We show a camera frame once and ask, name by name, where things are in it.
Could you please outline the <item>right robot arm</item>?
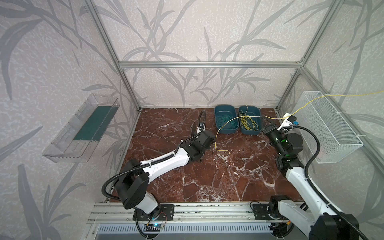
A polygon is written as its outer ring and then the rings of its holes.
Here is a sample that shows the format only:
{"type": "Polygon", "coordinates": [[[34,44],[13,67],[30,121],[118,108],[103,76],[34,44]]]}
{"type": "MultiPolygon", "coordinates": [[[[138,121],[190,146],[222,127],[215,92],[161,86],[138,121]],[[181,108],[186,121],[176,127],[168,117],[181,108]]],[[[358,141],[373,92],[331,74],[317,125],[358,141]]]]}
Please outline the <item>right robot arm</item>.
{"type": "Polygon", "coordinates": [[[262,132],[279,153],[276,159],[278,170],[295,187],[310,212],[298,207],[287,197],[272,196],[270,215],[280,214],[287,218],[310,240],[366,240],[367,236],[360,230],[358,220],[336,207],[309,176],[309,167],[321,150],[320,141],[312,131],[298,127],[314,138],[317,148],[313,156],[305,165],[296,156],[292,156],[294,151],[303,147],[302,136],[293,132],[296,128],[279,129],[277,125],[270,124],[262,132]]]}

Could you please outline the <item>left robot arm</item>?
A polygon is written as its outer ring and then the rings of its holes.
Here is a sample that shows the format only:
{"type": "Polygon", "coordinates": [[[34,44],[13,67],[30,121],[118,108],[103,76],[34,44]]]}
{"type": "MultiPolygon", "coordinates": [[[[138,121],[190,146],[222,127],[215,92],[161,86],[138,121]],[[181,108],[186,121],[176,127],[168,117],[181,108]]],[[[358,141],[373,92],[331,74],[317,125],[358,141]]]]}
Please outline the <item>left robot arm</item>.
{"type": "Polygon", "coordinates": [[[125,169],[108,179],[102,194],[110,200],[119,200],[125,209],[153,214],[161,204],[148,192],[148,185],[158,177],[188,164],[199,162],[215,143],[216,137],[206,129],[206,111],[201,111],[194,122],[191,137],[182,140],[175,150],[147,161],[131,160],[125,169]]]}

